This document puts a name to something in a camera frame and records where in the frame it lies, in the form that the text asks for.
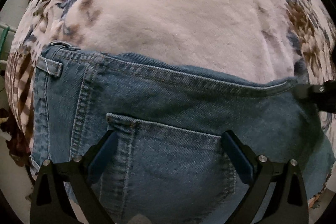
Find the brown checkered bed sheet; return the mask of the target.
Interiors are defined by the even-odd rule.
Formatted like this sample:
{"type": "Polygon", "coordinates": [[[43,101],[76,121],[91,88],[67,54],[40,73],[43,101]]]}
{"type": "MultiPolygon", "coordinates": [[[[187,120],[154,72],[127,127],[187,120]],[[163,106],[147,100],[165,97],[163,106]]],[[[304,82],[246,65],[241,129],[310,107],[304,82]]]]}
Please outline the brown checkered bed sheet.
{"type": "Polygon", "coordinates": [[[19,131],[31,147],[34,128],[33,82],[35,67],[30,52],[9,54],[5,70],[5,90],[19,131]]]}

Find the floral fleece blanket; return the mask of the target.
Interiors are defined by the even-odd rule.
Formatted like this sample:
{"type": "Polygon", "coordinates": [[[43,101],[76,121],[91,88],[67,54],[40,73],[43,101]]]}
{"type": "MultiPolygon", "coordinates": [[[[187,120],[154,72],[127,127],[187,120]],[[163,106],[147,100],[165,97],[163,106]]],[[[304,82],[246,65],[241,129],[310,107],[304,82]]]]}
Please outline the floral fleece blanket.
{"type": "Polygon", "coordinates": [[[30,52],[34,66],[55,40],[256,83],[335,79],[335,24],[321,0],[31,0],[9,54],[30,52]]]}

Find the blue denim jeans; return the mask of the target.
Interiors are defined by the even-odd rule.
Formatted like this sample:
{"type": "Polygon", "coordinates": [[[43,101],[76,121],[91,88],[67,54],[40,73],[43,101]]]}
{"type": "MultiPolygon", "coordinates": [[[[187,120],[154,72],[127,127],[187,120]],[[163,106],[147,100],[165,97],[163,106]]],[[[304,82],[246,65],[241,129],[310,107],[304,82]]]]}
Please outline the blue denim jeans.
{"type": "Polygon", "coordinates": [[[114,221],[222,223],[248,189],[224,151],[227,130],[272,161],[295,159],[308,197],[322,189],[334,152],[297,84],[53,42],[35,71],[31,160],[67,162],[112,131],[93,191],[114,221]]]}

